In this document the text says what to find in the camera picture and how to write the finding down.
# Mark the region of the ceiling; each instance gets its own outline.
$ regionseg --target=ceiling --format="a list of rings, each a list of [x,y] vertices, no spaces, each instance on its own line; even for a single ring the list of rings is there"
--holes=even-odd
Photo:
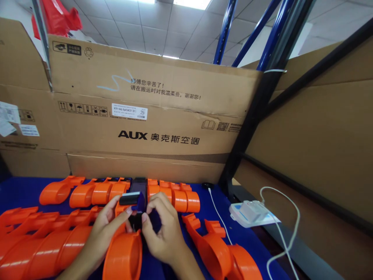
[[[83,33],[97,43],[151,54],[211,63],[228,0],[203,10],[133,0],[61,0],[79,11]],[[238,0],[223,65],[232,65],[271,0]],[[267,25],[272,26],[278,9]],[[314,26],[301,54],[346,39],[373,16],[373,0],[317,0],[308,21]]]

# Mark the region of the black metal bar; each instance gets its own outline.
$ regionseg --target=black metal bar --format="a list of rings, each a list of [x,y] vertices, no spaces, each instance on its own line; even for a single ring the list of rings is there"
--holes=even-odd
[[[315,0],[297,0],[293,4],[268,63],[267,70],[285,68],[314,2]],[[242,124],[242,128],[233,145],[232,151],[228,156],[219,179],[219,185],[229,199],[233,199],[233,197],[231,197],[232,194],[230,194],[228,184],[232,181],[232,178],[241,162],[240,153],[246,151],[256,127],[258,126],[258,116],[268,105],[281,74],[281,72],[264,72],[244,123]]]
[[[351,224],[352,226],[358,228],[365,234],[370,237],[373,237],[373,224],[370,222],[362,219],[361,217],[357,216],[356,214],[346,210],[345,208],[335,204],[334,202],[326,199],[322,195],[319,195],[317,192],[310,190],[309,188],[299,184],[298,182],[294,181],[293,179],[285,176],[284,174],[270,168],[269,166],[261,163],[257,159],[249,156],[248,154],[241,153],[241,158],[247,160],[248,162],[252,163],[259,169],[265,171],[269,175],[273,176],[280,182],[286,184],[293,190],[297,191],[298,193],[302,194],[309,200],[312,200],[316,204],[320,205],[325,210],[331,212],[332,214],[336,215],[337,217],[341,218],[343,221]]]
[[[347,38],[342,44],[336,47],[331,53],[324,57],[319,63],[308,70],[303,76],[296,80],[291,86],[283,91],[278,97],[268,104],[260,120],[268,117],[289,99],[294,97],[306,85],[322,75],[342,58],[360,46],[373,35],[373,18],[364,24],[359,30]]]

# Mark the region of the barcode label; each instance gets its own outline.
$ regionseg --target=barcode label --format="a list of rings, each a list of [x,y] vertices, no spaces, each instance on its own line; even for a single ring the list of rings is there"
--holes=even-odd
[[[146,120],[148,117],[148,109],[112,103],[112,114],[117,117]]]

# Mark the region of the sticker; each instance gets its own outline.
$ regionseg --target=sticker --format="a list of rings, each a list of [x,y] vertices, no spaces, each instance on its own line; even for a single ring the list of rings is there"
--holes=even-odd
[[[12,126],[7,120],[0,118],[0,134],[3,137],[8,136],[9,134],[16,131],[15,127]]]
[[[38,128],[32,124],[20,124],[19,128],[24,136],[40,136]]]
[[[132,119],[146,120],[148,109],[112,103],[113,115],[117,117],[128,117]]]
[[[18,107],[5,102],[0,102],[0,118],[18,124],[21,123]]]

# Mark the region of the white cable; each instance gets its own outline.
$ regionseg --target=white cable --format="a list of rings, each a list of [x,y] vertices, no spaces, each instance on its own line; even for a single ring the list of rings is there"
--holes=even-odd
[[[282,252],[281,254],[278,254],[278,255],[276,255],[276,256],[270,258],[270,259],[267,261],[267,272],[268,272],[269,278],[270,278],[271,280],[273,280],[273,279],[272,279],[272,276],[271,276],[271,273],[270,273],[270,271],[269,271],[269,265],[271,264],[271,262],[274,261],[274,260],[276,260],[276,259],[278,259],[279,257],[282,257],[282,256],[284,256],[285,254],[287,254],[288,259],[289,259],[289,262],[290,262],[290,265],[291,265],[291,268],[293,269],[293,272],[294,272],[295,278],[296,278],[297,280],[299,280],[298,275],[297,275],[297,273],[296,273],[296,271],[295,271],[295,268],[294,268],[293,262],[292,262],[292,260],[291,260],[291,258],[290,258],[289,251],[291,250],[291,248],[292,248],[292,246],[293,246],[294,239],[295,239],[296,233],[297,233],[297,231],[298,231],[298,226],[299,226],[299,221],[300,221],[300,211],[299,211],[297,205],[296,205],[296,204],[295,204],[295,203],[294,203],[294,202],[293,202],[293,201],[292,201],[292,200],[291,200],[291,199],[290,199],[286,194],[284,194],[284,193],[280,192],[279,190],[276,190],[275,188],[272,188],[272,187],[263,187],[263,188],[260,189],[260,196],[261,196],[261,199],[262,199],[262,202],[261,202],[262,204],[264,204],[264,197],[263,197],[263,194],[262,194],[262,192],[263,192],[264,189],[272,189],[272,190],[274,190],[274,191],[279,192],[279,193],[282,194],[283,196],[285,196],[285,197],[286,197],[286,198],[287,198],[287,199],[288,199],[288,200],[289,200],[289,201],[294,205],[294,207],[295,207],[295,209],[296,209],[296,212],[297,212],[296,222],[295,222],[295,226],[294,226],[294,232],[293,232],[293,235],[292,235],[291,238],[290,238],[289,246],[286,246],[285,239],[284,239],[284,236],[283,236],[283,234],[282,234],[282,231],[281,231],[281,229],[280,229],[280,227],[279,227],[277,221],[275,220],[273,214],[270,213],[270,215],[272,216],[273,220],[274,220],[275,223],[276,223],[277,229],[278,229],[279,232],[280,232],[281,240],[282,240],[282,243],[284,244],[285,251]]]
[[[219,216],[221,222],[223,223],[223,226],[224,226],[224,228],[225,228],[225,232],[227,233],[227,237],[228,237],[229,243],[230,243],[231,245],[233,245],[233,244],[232,244],[232,241],[231,241],[230,238],[229,238],[229,234],[228,234],[228,231],[227,231],[227,227],[225,226],[223,219],[220,217],[219,212],[218,212],[218,210],[216,209],[216,206],[215,206],[215,203],[214,203],[214,199],[213,199],[213,195],[211,194],[211,189],[210,189],[210,188],[209,188],[209,193],[210,193],[210,196],[211,196],[211,200],[213,201],[213,205],[214,205],[215,211],[217,212],[217,214],[218,214],[218,216]]]

